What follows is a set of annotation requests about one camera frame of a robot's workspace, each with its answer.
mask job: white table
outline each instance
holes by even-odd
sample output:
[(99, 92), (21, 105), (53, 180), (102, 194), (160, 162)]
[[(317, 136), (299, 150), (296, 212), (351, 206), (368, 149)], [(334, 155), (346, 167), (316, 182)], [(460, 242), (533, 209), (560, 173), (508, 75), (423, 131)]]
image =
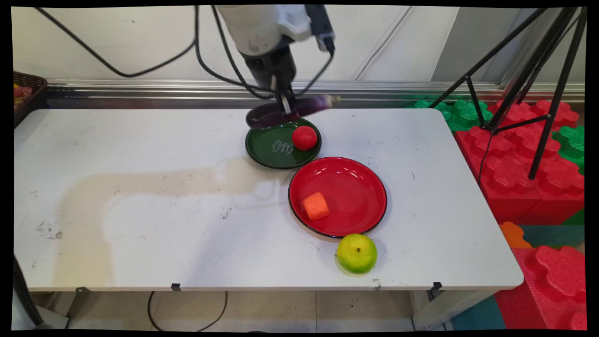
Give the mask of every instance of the white table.
[(440, 112), (310, 116), (319, 157), (382, 180), (362, 277), (288, 203), (296, 170), (253, 162), (247, 110), (37, 110), (14, 131), (14, 252), (30, 290), (429, 290), (424, 329), (523, 281)]

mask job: tripod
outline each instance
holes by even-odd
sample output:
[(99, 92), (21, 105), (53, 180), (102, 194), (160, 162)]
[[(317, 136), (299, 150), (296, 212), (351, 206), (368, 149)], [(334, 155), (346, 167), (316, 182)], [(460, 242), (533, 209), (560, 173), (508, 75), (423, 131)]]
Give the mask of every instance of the tripod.
[[(437, 106), (437, 104), (441, 103), (458, 86), (462, 85), (464, 81), (466, 81), (468, 85), (468, 90), (470, 91), (470, 95), (472, 96), (476, 113), (479, 117), (480, 127), (491, 132), (489, 144), (487, 145), (487, 150), (491, 145), (493, 135), (496, 135), (501, 131), (521, 127), (531, 123), (545, 121), (545, 126), (543, 128), (543, 132), (541, 133), (541, 138), (539, 140), (539, 145), (537, 146), (533, 163), (531, 165), (530, 172), (528, 173), (528, 178), (533, 180), (536, 177), (537, 170), (539, 169), (539, 164), (541, 162), (543, 151), (545, 150), (545, 145), (547, 144), (547, 139), (549, 138), (551, 126), (553, 125), (553, 120), (555, 119), (555, 115), (558, 111), (559, 102), (561, 100), (562, 94), (564, 93), (566, 81), (568, 80), (570, 70), (572, 69), (572, 64), (574, 63), (574, 58), (576, 57), (576, 51), (578, 50), (578, 46), (580, 45), (582, 33), (585, 30), (586, 7), (581, 7), (579, 16), (570, 25), (570, 27), (567, 27), (568, 22), (570, 22), (577, 9), (578, 7), (564, 7), (561, 9), (558, 16), (549, 27), (549, 30), (547, 30), (547, 33), (545, 33), (543, 39), (530, 56), (526, 65), (524, 66), (524, 69), (522, 70), (520, 75), (518, 75), (518, 78), (515, 80), (514, 85), (508, 91), (507, 95), (505, 96), (505, 99), (503, 100), (503, 103), (501, 103), (499, 109), (495, 113), (495, 116), (493, 116), (493, 118), (488, 123), (485, 123), (485, 120), (483, 118), (483, 114), (479, 106), (479, 101), (476, 98), (476, 93), (474, 91), (474, 86), (472, 84), (470, 76), (472, 76), (472, 74), (474, 74), (480, 67), (482, 67), (482, 65), (484, 65), (493, 56), (495, 56), (495, 54), (497, 54), (503, 47), (505, 47), (506, 44), (512, 41), (512, 39), (514, 39), (526, 27), (528, 27), (533, 21), (535, 21), (536, 18), (543, 14), (547, 10), (547, 8), (539, 8), (534, 13), (532, 13), (526, 20), (524, 20), (524, 22), (522, 22), (516, 29), (514, 29), (514, 31), (509, 33), (508, 36), (506, 36), (497, 46), (495, 46), (487, 55), (485, 55), (485, 57), (483, 57), (462, 77), (460, 77), (459, 80), (457, 80), (451, 87), (449, 87), (449, 89), (446, 92), (444, 92), (437, 100), (435, 100), (429, 106), (429, 108), (434, 108), (435, 106)], [(545, 64), (545, 62), (547, 62), (553, 51), (557, 48), (558, 44), (563, 39), (565, 33), (572, 27), (572, 25), (574, 25), (574, 23), (577, 23), (576, 29), (574, 30), (574, 36), (572, 37), (570, 48), (568, 49), (568, 53), (565, 57), (564, 66), (562, 67), (561, 74), (559, 75), (558, 84), (555, 88), (555, 93), (553, 94), (553, 100), (551, 101), (551, 106), (549, 108), (548, 114), (500, 128), (499, 125), (501, 125), (501, 122), (506, 117), (506, 114), (509, 111), (512, 104), (515, 101), (517, 101), (517, 104), (520, 104), (522, 102), (522, 100), (530, 90), (530, 87), (533, 85), (533, 82), (537, 78), (537, 75), (543, 68), (543, 65)]]

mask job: tripod leg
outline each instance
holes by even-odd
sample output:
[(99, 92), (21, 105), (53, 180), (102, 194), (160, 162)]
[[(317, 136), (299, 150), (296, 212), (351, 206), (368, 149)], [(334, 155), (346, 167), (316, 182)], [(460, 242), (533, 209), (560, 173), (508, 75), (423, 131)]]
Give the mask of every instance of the tripod leg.
[(438, 99), (436, 99), (429, 108), (434, 108), (437, 104), (441, 103), (449, 94), (451, 94), (458, 86), (460, 86), (465, 80), (466, 77), (470, 77), (474, 74), (480, 67), (483, 66), (488, 60), (490, 60), (495, 54), (497, 54), (503, 47), (506, 46), (510, 41), (512, 41), (520, 32), (522, 32), (528, 25), (530, 25), (536, 18), (538, 18), (543, 12), (545, 12), (547, 8), (539, 8), (534, 13), (530, 14), (530, 16), (524, 20), (516, 29), (514, 29), (511, 33), (508, 34), (495, 48), (491, 49), (485, 57), (483, 57), (479, 62), (477, 62), (472, 68), (470, 68), (462, 77), (459, 78), (449, 89), (447, 89)]
[(572, 28), (572, 26), (574, 26), (574, 24), (578, 21), (579, 17), (580, 17), (580, 15), (576, 19), (574, 19), (574, 21), (572, 21), (572, 23), (570, 24), (570, 26), (568, 26), (568, 28), (565, 30), (565, 32), (563, 34), (561, 34), (561, 37), (557, 40), (557, 42), (555, 44), (553, 44), (553, 46), (551, 46), (550, 50), (548, 50), (547, 53), (545, 53), (544, 57), (537, 65), (537, 68), (534, 70), (532, 76), (528, 79), (528, 83), (524, 86), (522, 91), (520, 91), (520, 94), (518, 94), (518, 100), (516, 101), (516, 104), (522, 104), (522, 101), (526, 97), (526, 94), (528, 93), (530, 88), (533, 86), (533, 83), (537, 79), (538, 74), (543, 69), (543, 66), (545, 65), (547, 60), (551, 57), (551, 54), (553, 54), (553, 52), (558, 47), (559, 43), (564, 38), (564, 36), (566, 34), (568, 34), (568, 32), (570, 31), (570, 28)]
[(539, 146), (537, 146), (537, 152), (534, 154), (533, 164), (531, 165), (530, 172), (528, 173), (529, 179), (534, 179), (537, 175), (537, 170), (539, 169), (539, 164), (541, 163), (541, 157), (543, 156), (543, 151), (545, 150), (545, 145), (547, 144), (547, 139), (549, 138), (549, 133), (551, 132), (551, 126), (553, 125), (555, 114), (558, 111), (559, 102), (561, 101), (562, 94), (564, 93), (565, 83), (568, 81), (568, 76), (570, 75), (570, 70), (572, 69), (572, 64), (574, 63), (578, 46), (582, 40), (582, 33), (585, 31), (585, 25), (586, 7), (582, 7), (580, 10), (580, 18), (578, 19), (578, 24), (576, 25), (576, 30), (574, 31), (574, 36), (572, 37), (572, 42), (570, 43), (570, 48), (568, 49), (568, 54), (565, 57), (564, 67), (559, 75), (558, 86), (555, 88), (555, 93), (553, 94), (553, 100), (551, 101), (551, 107), (549, 108), (549, 117), (545, 122), (545, 127), (543, 128), (543, 133), (541, 133), (541, 139), (539, 140)]
[(503, 103), (501, 103), (501, 106), (499, 106), (499, 109), (497, 109), (495, 116), (493, 116), (493, 118), (489, 122), (489, 126), (491, 128), (497, 128), (499, 127), (499, 125), (501, 125), (501, 122), (505, 117), (505, 113), (512, 106), (512, 103), (516, 99), (516, 95), (523, 87), (526, 79), (529, 78), (530, 75), (532, 75), (534, 68), (537, 64), (539, 64), (539, 61), (541, 60), (543, 55), (545, 55), (547, 49), (551, 46), (551, 42), (555, 42), (554, 39), (557, 39), (557, 37), (559, 37), (564, 32), (565, 27), (567, 26), (568, 22), (570, 22), (570, 20), (572, 19), (572, 16), (574, 16), (575, 11), (576, 7), (565, 7), (562, 8), (562, 10), (559, 12), (558, 17), (553, 21), (553, 24), (551, 24), (551, 27), (549, 28), (547, 33), (545, 33), (545, 36), (543, 37), (543, 39), (533, 52), (533, 55), (526, 63), (526, 66), (520, 73), (520, 76), (518, 76), (518, 78), (514, 82), (514, 85), (507, 93), (505, 99), (503, 100)]
[(476, 91), (474, 91), (474, 85), (472, 85), (470, 76), (466, 77), (466, 83), (468, 83), (468, 89), (470, 90), (470, 96), (472, 96), (472, 102), (474, 103), (476, 114), (479, 115), (480, 127), (483, 128), (485, 126), (485, 118), (483, 117), (483, 112), (480, 109), (479, 99), (476, 97)]

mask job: floor tile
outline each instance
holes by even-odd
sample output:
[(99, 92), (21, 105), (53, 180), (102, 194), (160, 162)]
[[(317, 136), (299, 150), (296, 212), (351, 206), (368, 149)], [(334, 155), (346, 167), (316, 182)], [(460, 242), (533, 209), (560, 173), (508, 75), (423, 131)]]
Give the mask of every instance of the floor tile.
[(76, 299), (69, 329), (150, 330), (148, 291), (94, 291)]
[[(220, 315), (225, 294), (166, 292), (158, 303), (155, 322), (161, 329), (196, 331)], [(223, 317), (205, 331), (315, 332), (315, 308), (311, 291), (230, 291)]]
[(414, 331), (407, 291), (317, 291), (318, 332)]

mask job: plate rim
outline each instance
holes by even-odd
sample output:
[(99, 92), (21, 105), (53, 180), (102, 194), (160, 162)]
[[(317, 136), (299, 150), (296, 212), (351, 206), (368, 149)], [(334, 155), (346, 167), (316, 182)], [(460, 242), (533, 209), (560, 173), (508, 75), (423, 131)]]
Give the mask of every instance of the plate rim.
[(256, 157), (254, 157), (254, 156), (252, 155), (252, 153), (249, 151), (249, 148), (248, 148), (248, 142), (249, 142), (250, 133), (251, 133), (251, 132), (252, 132), (254, 129), (250, 129), (250, 130), (247, 132), (247, 134), (246, 134), (246, 152), (247, 152), (247, 154), (248, 154), (248, 155), (250, 156), (250, 158), (251, 158), (252, 160), (254, 160), (256, 163), (258, 163), (258, 164), (260, 164), (260, 165), (262, 165), (262, 166), (264, 166), (264, 167), (268, 167), (269, 169), (275, 169), (275, 170), (290, 170), (290, 169), (294, 169), (294, 168), (296, 169), (296, 168), (298, 168), (298, 167), (304, 166), (304, 165), (306, 165), (306, 164), (310, 163), (311, 161), (313, 161), (313, 160), (314, 160), (314, 158), (316, 158), (316, 157), (318, 156), (318, 154), (320, 153), (320, 149), (321, 149), (321, 147), (322, 147), (322, 137), (320, 136), (320, 131), (318, 130), (318, 128), (317, 128), (317, 127), (316, 127), (314, 124), (312, 124), (312, 123), (311, 123), (310, 121), (308, 121), (307, 119), (304, 119), (304, 118), (296, 118), (296, 119), (294, 119), (294, 121), (297, 121), (298, 119), (301, 119), (302, 121), (304, 121), (304, 122), (308, 123), (308, 125), (309, 125), (310, 127), (312, 127), (312, 128), (314, 129), (314, 131), (316, 131), (316, 135), (318, 136), (318, 142), (316, 143), (316, 152), (314, 153), (314, 155), (313, 155), (313, 156), (311, 156), (310, 158), (308, 158), (306, 161), (304, 161), (304, 162), (301, 162), (301, 163), (299, 163), (299, 164), (297, 164), (297, 165), (294, 165), (294, 166), (276, 167), (276, 166), (271, 166), (271, 165), (269, 165), (269, 164), (267, 164), (267, 163), (265, 163), (265, 162), (263, 162), (263, 161), (261, 161), (261, 160), (258, 160)]
[[(356, 163), (358, 163), (358, 164), (360, 164), (360, 165), (364, 166), (366, 169), (369, 169), (369, 170), (370, 170), (370, 172), (372, 172), (372, 173), (374, 174), (374, 176), (375, 176), (375, 177), (376, 177), (376, 178), (379, 180), (379, 182), (380, 182), (381, 186), (383, 187), (383, 193), (385, 194), (385, 209), (383, 210), (383, 214), (381, 214), (381, 216), (380, 216), (380, 219), (379, 219), (379, 220), (378, 220), (378, 221), (377, 221), (377, 222), (376, 222), (374, 225), (372, 225), (371, 227), (367, 228), (365, 231), (363, 231), (363, 232), (359, 233), (359, 234), (362, 234), (362, 235), (364, 235), (364, 234), (368, 233), (369, 231), (371, 231), (372, 229), (374, 229), (375, 227), (377, 227), (377, 226), (378, 226), (378, 224), (380, 224), (380, 222), (381, 222), (381, 221), (383, 220), (383, 218), (385, 217), (385, 214), (387, 213), (387, 206), (389, 205), (389, 199), (388, 199), (388, 196), (387, 196), (387, 189), (385, 188), (385, 184), (383, 184), (383, 181), (381, 180), (381, 178), (379, 177), (379, 175), (377, 175), (377, 174), (376, 174), (374, 171), (372, 171), (372, 169), (370, 169), (368, 166), (366, 166), (366, 165), (364, 165), (364, 164), (360, 163), (359, 161), (357, 161), (357, 160), (353, 160), (353, 159), (351, 159), (351, 158), (330, 156), (330, 157), (322, 157), (322, 158), (318, 158), (317, 160), (314, 160), (314, 161), (312, 161), (311, 163), (315, 163), (316, 161), (323, 160), (323, 159), (328, 159), (328, 158), (341, 158), (341, 159), (347, 159), (347, 160), (351, 160), (351, 161), (353, 161), (353, 162), (356, 162)], [(299, 172), (300, 172), (302, 169), (303, 169), (303, 167), (302, 167), (301, 169), (297, 170), (297, 172), (295, 172), (295, 173), (294, 173), (294, 176), (293, 176), (293, 177), (291, 178), (291, 180), (289, 181), (289, 187), (287, 187), (287, 201), (289, 202), (289, 208), (291, 208), (291, 211), (294, 213), (294, 215), (295, 215), (295, 218), (296, 218), (296, 219), (297, 219), (299, 222), (301, 222), (301, 223), (302, 223), (304, 226), (306, 226), (307, 228), (309, 228), (311, 231), (313, 231), (313, 232), (315, 232), (315, 233), (318, 233), (318, 234), (320, 234), (320, 235), (322, 235), (322, 236), (326, 236), (326, 237), (333, 237), (334, 239), (342, 239), (342, 238), (344, 238), (344, 237), (345, 237), (345, 235), (343, 235), (343, 236), (340, 236), (340, 235), (330, 235), (330, 234), (325, 234), (325, 233), (322, 233), (322, 232), (320, 232), (320, 231), (317, 231), (316, 229), (314, 229), (314, 228), (310, 227), (308, 224), (306, 224), (304, 221), (302, 221), (302, 219), (301, 219), (301, 218), (298, 216), (298, 214), (296, 213), (296, 211), (295, 211), (295, 209), (294, 209), (293, 205), (291, 204), (291, 183), (294, 181), (294, 179), (295, 179), (295, 176), (296, 176), (296, 175), (297, 175), (297, 174), (298, 174), (298, 173), (299, 173)]]

